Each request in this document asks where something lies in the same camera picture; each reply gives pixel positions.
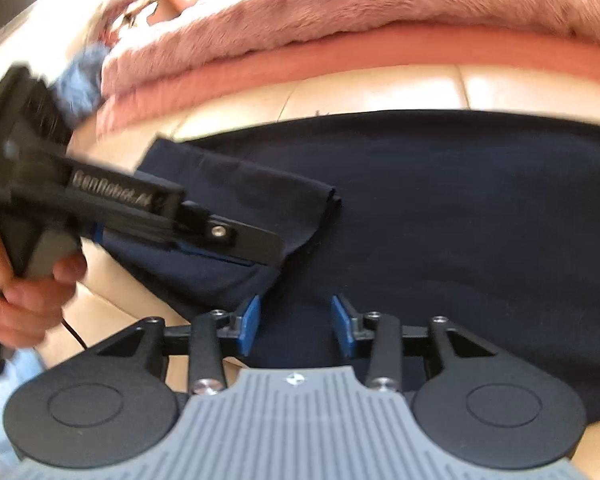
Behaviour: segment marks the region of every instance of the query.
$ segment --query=folded navy towel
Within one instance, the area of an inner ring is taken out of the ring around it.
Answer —
[[[340,201],[332,186],[316,180],[166,139],[155,141],[138,169],[184,186],[188,200],[213,214],[277,233],[284,258],[314,236]],[[265,294],[280,275],[280,269],[147,247],[113,234],[102,245],[187,319],[213,308],[235,310]]]

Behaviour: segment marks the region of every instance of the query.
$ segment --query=light blue fabric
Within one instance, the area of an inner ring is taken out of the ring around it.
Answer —
[[[75,128],[102,104],[102,64],[110,48],[95,43],[79,52],[50,90],[65,122]]]
[[[18,457],[4,433],[2,416],[4,407],[11,394],[27,381],[41,374],[45,367],[35,350],[18,350],[6,362],[4,373],[0,376],[0,478],[18,465]]]

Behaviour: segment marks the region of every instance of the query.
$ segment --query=navy blue cloth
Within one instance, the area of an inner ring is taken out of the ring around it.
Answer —
[[[193,145],[329,182],[343,200],[265,298],[247,364],[339,364],[329,307],[344,293],[405,324],[448,316],[565,380],[600,419],[600,127],[376,112]],[[421,369],[409,360],[405,387]]]
[[[327,184],[236,158],[158,139],[139,171],[176,182],[212,213],[274,231],[288,257],[304,245],[337,205]],[[102,245],[149,290],[186,318],[213,308],[235,310],[265,294],[280,274],[199,253],[167,251],[105,233]]]
[[[94,43],[74,56],[50,86],[65,122],[75,128],[102,104],[102,64],[110,48]]]

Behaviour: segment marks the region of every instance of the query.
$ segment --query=human hand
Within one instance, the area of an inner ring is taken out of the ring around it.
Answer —
[[[47,330],[62,322],[62,307],[75,294],[75,282],[87,271],[81,253],[56,262],[52,278],[15,278],[0,240],[0,343],[9,348],[30,348]]]

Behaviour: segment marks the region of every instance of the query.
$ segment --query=black cable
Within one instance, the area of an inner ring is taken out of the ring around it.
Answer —
[[[79,334],[78,334],[78,333],[77,333],[77,332],[74,330],[74,327],[72,327],[70,324],[68,324],[68,323],[66,322],[66,320],[65,320],[65,319],[63,319],[63,320],[62,320],[62,326],[64,326],[64,327],[65,327],[65,328],[66,328],[66,329],[69,331],[69,334],[71,334],[72,336],[74,336],[75,340],[76,340],[78,343],[80,343],[80,346],[81,346],[83,349],[85,349],[85,350],[86,350],[87,348],[89,348],[89,347],[87,346],[87,343],[85,343],[85,342],[84,342],[84,339],[82,339],[82,338],[80,337],[80,335],[79,335]]]

